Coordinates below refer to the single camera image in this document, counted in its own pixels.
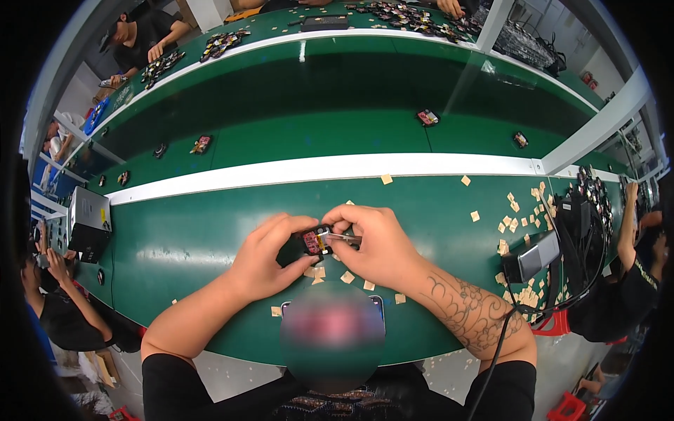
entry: black cap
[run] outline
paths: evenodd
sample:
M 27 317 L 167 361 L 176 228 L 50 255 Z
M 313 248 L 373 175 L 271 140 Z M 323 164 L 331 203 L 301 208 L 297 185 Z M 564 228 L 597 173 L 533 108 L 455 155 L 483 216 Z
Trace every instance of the black cap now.
M 100 39 L 100 50 L 99 50 L 100 53 L 102 53 L 103 51 L 105 51 L 106 48 L 108 48 L 110 41 L 113 39 L 113 36 L 117 32 L 117 22 L 122 22 L 122 19 L 117 18 L 115 23 L 110 25 L 110 28 L 108 28 L 108 30 L 105 32 L 103 38 Z

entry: tattoo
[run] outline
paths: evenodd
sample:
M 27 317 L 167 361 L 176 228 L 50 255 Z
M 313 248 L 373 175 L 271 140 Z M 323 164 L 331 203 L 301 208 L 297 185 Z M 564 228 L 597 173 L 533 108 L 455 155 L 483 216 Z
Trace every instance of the tattoo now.
M 438 273 L 427 277 L 428 298 L 436 309 L 431 311 L 471 353 L 496 345 L 501 336 L 503 320 L 512 307 L 502 299 L 481 288 L 453 277 L 447 281 Z M 522 328 L 522 318 L 513 315 L 508 321 L 505 338 Z

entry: tweezers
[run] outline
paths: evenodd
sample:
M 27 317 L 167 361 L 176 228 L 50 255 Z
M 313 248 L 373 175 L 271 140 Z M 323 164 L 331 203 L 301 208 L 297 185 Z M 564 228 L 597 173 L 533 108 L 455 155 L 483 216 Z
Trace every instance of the tweezers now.
M 344 234 L 335 234 L 331 232 L 328 234 L 328 239 L 330 240 L 342 240 L 346 241 L 348 244 L 360 245 L 363 240 L 362 236 L 359 235 L 344 235 Z

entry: white t-shirt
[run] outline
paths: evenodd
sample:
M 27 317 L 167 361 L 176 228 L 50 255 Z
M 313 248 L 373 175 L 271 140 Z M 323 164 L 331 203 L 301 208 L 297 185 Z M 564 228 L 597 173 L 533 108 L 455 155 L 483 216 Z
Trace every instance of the white t-shirt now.
M 63 112 L 63 116 L 70 121 L 70 123 L 73 123 L 75 127 L 78 129 L 81 129 L 82 126 L 84 126 L 84 117 L 81 115 L 73 114 L 70 112 Z M 65 141 L 65 138 L 70 134 L 68 130 L 65 129 L 64 126 L 62 126 L 61 123 L 59 123 L 59 129 L 57 130 L 57 135 L 52 137 L 50 139 L 50 146 L 49 146 L 49 155 L 51 156 L 52 159 L 55 158 L 56 154 L 61 151 L 61 148 L 63 148 L 63 142 Z M 81 143 L 81 141 L 73 137 L 73 139 L 70 141 L 70 145 L 68 145 L 68 149 L 65 151 L 65 153 L 61 156 L 61 159 L 66 159 L 70 154 L 75 150 L 75 148 Z M 42 179 L 40 180 L 40 188 L 44 191 L 47 189 L 47 185 L 49 183 L 49 173 L 51 169 L 51 166 L 47 166 L 44 168 L 44 172 L 42 173 Z

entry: hand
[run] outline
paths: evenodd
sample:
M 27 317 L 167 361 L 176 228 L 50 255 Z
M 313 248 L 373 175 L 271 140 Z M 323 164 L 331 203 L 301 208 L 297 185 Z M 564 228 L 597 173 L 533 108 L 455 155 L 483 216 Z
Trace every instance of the hand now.
M 65 260 L 72 260 L 72 259 L 75 259 L 75 256 L 76 256 L 77 254 L 78 254 L 78 252 L 76 252 L 76 251 L 74 251 L 74 250 L 68 250 L 68 251 L 66 251 L 65 254 L 63 255 L 63 258 L 64 258 Z
M 122 84 L 122 75 L 110 76 L 110 87 L 118 88 Z
M 325 6 L 332 0 L 299 0 L 297 3 L 308 6 Z
M 339 240 L 330 245 L 349 269 L 375 285 L 404 292 L 411 274 L 428 264 L 387 207 L 339 205 L 326 213 L 322 223 L 334 225 L 336 234 L 353 223 L 353 233 L 363 237 L 360 250 Z
M 461 10 L 458 0 L 437 0 L 437 6 L 445 13 L 450 13 L 454 19 L 463 18 L 466 12 Z
M 653 244 L 653 257 L 658 263 L 664 264 L 669 256 L 669 247 L 667 247 L 667 236 L 662 233 Z
M 157 60 L 164 54 L 164 41 L 159 41 L 148 51 L 148 63 Z
M 636 201 L 636 193 L 639 191 L 639 185 L 637 183 L 630 183 L 627 185 L 627 202 L 631 203 Z
M 231 269 L 223 275 L 231 282 L 233 292 L 253 302 L 286 289 L 319 257 L 304 256 L 281 268 L 276 262 L 278 251 L 292 233 L 317 225 L 318 220 L 309 216 L 281 213 L 269 217 L 248 235 Z
M 65 282 L 70 281 L 68 272 L 65 268 L 65 260 L 63 256 L 54 251 L 54 249 L 47 249 L 47 261 L 49 262 L 49 273 L 59 281 L 59 285 L 63 286 Z

